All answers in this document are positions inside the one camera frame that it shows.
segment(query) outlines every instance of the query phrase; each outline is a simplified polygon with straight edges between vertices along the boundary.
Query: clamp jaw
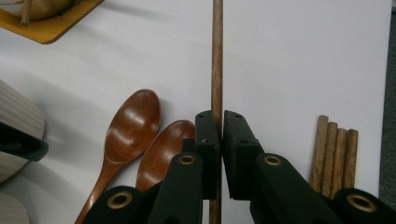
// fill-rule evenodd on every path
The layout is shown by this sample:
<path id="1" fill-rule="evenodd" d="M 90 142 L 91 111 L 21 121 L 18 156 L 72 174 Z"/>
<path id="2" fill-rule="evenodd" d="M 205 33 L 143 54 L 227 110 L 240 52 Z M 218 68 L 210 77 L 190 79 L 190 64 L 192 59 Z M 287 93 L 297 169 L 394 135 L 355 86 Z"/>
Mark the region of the clamp jaw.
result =
<path id="1" fill-rule="evenodd" d="M 333 200 L 313 191 L 288 160 L 263 151 L 240 114 L 225 111 L 221 141 L 211 111 L 195 117 L 195 128 L 162 182 L 146 192 L 109 189 L 84 223 L 200 224 L 203 200 L 216 197 L 220 156 L 230 197 L 250 201 L 256 224 L 396 223 L 395 211 L 359 189 L 341 189 Z"/>

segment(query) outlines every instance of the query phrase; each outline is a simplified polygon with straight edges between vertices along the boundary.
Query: yellow tray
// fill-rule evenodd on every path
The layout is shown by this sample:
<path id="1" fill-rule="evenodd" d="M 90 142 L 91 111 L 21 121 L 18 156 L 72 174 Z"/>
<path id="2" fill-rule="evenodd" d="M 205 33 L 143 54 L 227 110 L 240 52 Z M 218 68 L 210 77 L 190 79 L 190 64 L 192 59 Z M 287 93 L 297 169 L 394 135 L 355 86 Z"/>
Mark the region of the yellow tray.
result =
<path id="1" fill-rule="evenodd" d="M 103 1 L 81 0 L 78 5 L 62 16 L 54 16 L 41 21 L 30 21 L 28 26 L 22 26 L 20 18 L 15 18 L 0 9 L 0 27 L 40 44 L 50 44 L 59 39 Z"/>

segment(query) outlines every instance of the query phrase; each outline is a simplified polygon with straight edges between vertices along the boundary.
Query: wooden stick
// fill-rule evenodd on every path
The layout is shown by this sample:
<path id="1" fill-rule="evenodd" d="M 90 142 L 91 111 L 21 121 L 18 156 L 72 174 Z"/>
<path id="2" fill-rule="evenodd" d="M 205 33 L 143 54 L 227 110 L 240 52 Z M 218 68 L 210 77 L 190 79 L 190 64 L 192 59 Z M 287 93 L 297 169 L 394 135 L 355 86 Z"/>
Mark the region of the wooden stick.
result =
<path id="1" fill-rule="evenodd" d="M 332 199 L 334 198 L 335 193 L 343 187 L 346 140 L 347 130 L 339 128 L 337 132 L 337 142 L 335 144 L 334 167 L 332 170 Z"/>
<path id="2" fill-rule="evenodd" d="M 343 188 L 355 187 L 356 157 L 358 153 L 359 132 L 350 129 L 346 133 L 346 154 L 344 160 Z"/>
<path id="3" fill-rule="evenodd" d="M 320 193 L 330 197 L 332 193 L 332 168 L 334 166 L 335 143 L 337 142 L 337 123 L 327 125 L 326 148 L 324 150 L 323 171 L 320 181 Z"/>
<path id="4" fill-rule="evenodd" d="M 23 26 L 28 26 L 30 22 L 30 12 L 32 11 L 33 0 L 24 0 L 22 7 L 22 18 L 21 24 Z"/>
<path id="5" fill-rule="evenodd" d="M 211 109 L 219 139 L 222 139 L 222 43 L 223 43 L 223 2 L 213 0 L 213 33 L 212 33 L 212 94 Z M 221 158 L 218 158 L 217 197 L 209 202 L 209 223 L 221 223 Z"/>
<path id="6" fill-rule="evenodd" d="M 311 168 L 311 187 L 315 191 L 320 191 L 320 180 L 323 167 L 324 149 L 326 147 L 326 134 L 327 134 L 327 123 L 329 118 L 324 115 L 320 115 L 318 118 L 317 127 L 317 139 L 315 143 L 314 158 L 312 161 Z"/>

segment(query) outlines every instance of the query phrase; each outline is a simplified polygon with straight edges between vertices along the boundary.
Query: wooden spoon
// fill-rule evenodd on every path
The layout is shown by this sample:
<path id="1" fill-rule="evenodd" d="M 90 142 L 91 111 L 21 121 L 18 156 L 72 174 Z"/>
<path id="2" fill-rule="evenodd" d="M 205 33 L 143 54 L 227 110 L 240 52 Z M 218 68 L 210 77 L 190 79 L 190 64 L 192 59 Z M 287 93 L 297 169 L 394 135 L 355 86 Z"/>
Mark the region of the wooden spoon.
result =
<path id="1" fill-rule="evenodd" d="M 106 134 L 101 173 L 76 224 L 83 222 L 115 174 L 146 151 L 158 131 L 160 119 L 160 101 L 154 91 L 137 91 L 120 107 Z"/>
<path id="2" fill-rule="evenodd" d="M 175 121 L 158 134 L 139 164 L 135 188 L 144 192 L 161 182 L 172 158 L 182 151 L 183 139 L 194 136 L 195 126 L 188 120 Z"/>

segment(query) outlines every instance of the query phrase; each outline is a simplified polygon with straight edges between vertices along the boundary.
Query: spoon handle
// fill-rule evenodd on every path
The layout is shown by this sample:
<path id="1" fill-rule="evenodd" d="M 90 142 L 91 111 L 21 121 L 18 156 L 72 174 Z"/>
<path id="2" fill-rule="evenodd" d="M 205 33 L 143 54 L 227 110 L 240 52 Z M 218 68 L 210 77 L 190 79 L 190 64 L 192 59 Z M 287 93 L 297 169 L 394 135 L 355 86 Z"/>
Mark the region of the spoon handle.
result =
<path id="1" fill-rule="evenodd" d="M 76 224 L 82 224 L 85 216 L 92 208 L 93 204 L 99 199 L 100 195 L 105 191 L 108 183 L 113 179 L 117 172 L 119 172 L 123 167 L 127 165 L 127 162 L 113 162 L 107 158 L 103 161 L 102 170 L 96 181 L 95 186 L 92 189 L 90 196 L 79 212 L 78 218 L 76 219 Z"/>

